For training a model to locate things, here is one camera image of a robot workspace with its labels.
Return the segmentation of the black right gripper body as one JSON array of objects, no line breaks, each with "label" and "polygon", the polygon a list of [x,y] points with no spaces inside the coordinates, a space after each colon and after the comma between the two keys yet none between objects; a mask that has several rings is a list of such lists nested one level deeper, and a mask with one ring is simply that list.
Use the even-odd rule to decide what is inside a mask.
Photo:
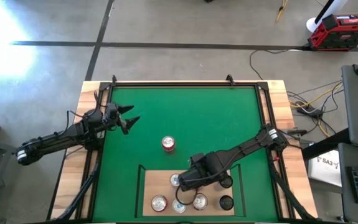
[{"label": "black right gripper body", "polygon": [[197,178],[198,176],[195,173],[183,172],[179,174],[178,179],[181,190],[186,192],[188,190],[198,189],[200,187],[200,181],[196,180]]}]

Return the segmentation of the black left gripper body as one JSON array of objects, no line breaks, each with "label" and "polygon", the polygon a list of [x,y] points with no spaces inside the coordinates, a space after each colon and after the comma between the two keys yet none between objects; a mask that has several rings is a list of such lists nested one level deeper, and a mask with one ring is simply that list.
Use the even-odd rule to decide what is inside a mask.
[{"label": "black left gripper body", "polygon": [[106,104],[105,114],[103,117],[103,124],[106,129],[112,130],[113,128],[121,127],[121,110],[122,106],[118,103],[111,102]]}]

